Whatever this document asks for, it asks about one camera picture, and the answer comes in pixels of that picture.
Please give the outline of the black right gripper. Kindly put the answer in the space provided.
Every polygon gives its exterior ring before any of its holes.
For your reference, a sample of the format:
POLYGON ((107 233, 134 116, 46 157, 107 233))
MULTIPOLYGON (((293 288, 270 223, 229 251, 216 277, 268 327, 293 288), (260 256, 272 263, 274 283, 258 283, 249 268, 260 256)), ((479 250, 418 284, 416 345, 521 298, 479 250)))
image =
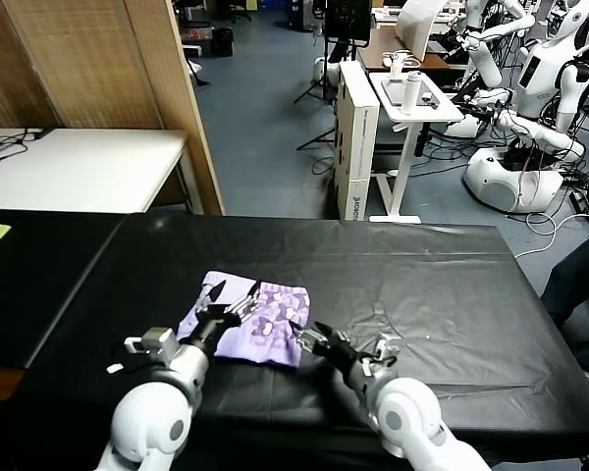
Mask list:
POLYGON ((324 357, 331 365, 343 374, 344 378, 361 376, 362 360, 366 353, 356 350, 343 331, 322 322, 315 322, 318 332, 312 329, 294 329, 294 337, 300 347, 324 357))

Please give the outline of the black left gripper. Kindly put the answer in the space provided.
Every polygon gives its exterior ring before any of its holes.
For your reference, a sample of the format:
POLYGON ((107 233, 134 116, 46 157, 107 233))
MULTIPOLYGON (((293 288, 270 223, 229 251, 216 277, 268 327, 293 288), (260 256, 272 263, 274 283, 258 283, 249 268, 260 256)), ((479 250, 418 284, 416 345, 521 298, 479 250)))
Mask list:
POLYGON ((216 351, 221 337, 231 328, 244 324, 254 313, 261 282, 256 281, 247 294, 232 304, 213 304, 220 296, 225 281, 212 286, 195 303, 197 324, 191 332, 191 344, 202 351, 216 351))

